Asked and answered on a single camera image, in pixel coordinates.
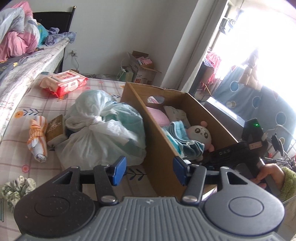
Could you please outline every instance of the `stuffed toy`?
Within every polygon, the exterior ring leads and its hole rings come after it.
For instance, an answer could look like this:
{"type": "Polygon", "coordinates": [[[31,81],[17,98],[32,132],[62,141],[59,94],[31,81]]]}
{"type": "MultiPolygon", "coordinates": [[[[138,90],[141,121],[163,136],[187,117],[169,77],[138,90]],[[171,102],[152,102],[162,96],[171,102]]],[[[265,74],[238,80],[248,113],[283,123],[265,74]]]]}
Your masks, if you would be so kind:
{"type": "Polygon", "coordinates": [[[203,143],[205,145],[205,150],[212,152],[215,150],[215,148],[212,145],[211,134],[206,127],[207,127],[207,122],[202,121],[200,123],[200,126],[192,126],[188,128],[186,130],[186,133],[189,139],[203,143]]]}

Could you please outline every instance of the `mattress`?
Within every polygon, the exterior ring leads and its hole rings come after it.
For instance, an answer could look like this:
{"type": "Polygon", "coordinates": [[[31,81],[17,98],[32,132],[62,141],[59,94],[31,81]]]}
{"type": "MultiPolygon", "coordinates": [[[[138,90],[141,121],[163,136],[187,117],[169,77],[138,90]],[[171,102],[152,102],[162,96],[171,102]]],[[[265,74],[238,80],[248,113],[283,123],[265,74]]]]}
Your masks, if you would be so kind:
{"type": "MultiPolygon", "coordinates": [[[[74,104],[76,98],[85,90],[104,90],[120,101],[125,83],[110,80],[88,79],[87,84],[63,98],[57,99],[46,90],[39,87],[38,78],[28,89],[7,127],[0,144],[0,188],[5,182],[22,175],[33,178],[37,186],[61,172],[58,157],[54,151],[49,151],[46,162],[38,163],[28,150],[26,142],[29,138],[29,120],[35,115],[43,115],[48,121],[65,114],[74,104]]],[[[156,196],[144,168],[127,167],[120,185],[114,187],[120,200],[123,196],[156,196]]],[[[83,192],[96,200],[94,185],[83,185],[83,192]]],[[[6,200],[0,194],[0,239],[12,241],[20,235],[13,214],[8,210],[6,200]]]]}
{"type": "Polygon", "coordinates": [[[27,88],[42,71],[53,72],[56,69],[68,42],[69,39],[65,38],[52,46],[44,47],[43,51],[15,67],[3,80],[0,86],[0,138],[27,88]]]}

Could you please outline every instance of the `wall outlet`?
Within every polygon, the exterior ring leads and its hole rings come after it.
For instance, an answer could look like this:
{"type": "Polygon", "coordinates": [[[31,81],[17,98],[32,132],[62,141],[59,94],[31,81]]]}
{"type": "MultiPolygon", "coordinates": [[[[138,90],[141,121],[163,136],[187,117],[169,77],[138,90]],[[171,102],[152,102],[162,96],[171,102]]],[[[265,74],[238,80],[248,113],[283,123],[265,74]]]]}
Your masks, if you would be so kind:
{"type": "Polygon", "coordinates": [[[73,49],[72,52],[71,52],[71,56],[77,57],[77,50],[73,49]]]}

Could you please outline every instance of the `plush toy face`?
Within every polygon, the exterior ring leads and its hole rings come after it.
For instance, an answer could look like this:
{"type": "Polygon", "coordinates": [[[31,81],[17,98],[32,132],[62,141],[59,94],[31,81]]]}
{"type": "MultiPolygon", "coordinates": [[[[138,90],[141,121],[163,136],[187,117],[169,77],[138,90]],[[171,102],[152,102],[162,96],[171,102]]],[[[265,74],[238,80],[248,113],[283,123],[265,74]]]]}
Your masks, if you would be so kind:
{"type": "Polygon", "coordinates": [[[211,146],[212,138],[207,128],[203,126],[192,126],[187,129],[186,132],[189,139],[203,143],[205,145],[205,150],[209,149],[211,146]]]}

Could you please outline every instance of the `green sleeve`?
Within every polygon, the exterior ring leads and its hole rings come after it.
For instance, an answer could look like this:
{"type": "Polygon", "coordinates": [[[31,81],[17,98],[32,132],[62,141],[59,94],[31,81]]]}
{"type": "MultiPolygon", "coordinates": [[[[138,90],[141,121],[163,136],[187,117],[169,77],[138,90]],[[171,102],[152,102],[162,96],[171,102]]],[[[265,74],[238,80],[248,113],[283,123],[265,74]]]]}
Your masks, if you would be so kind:
{"type": "Polygon", "coordinates": [[[283,202],[294,196],[296,191],[296,173],[287,167],[283,167],[282,170],[286,177],[278,198],[283,202]]]}

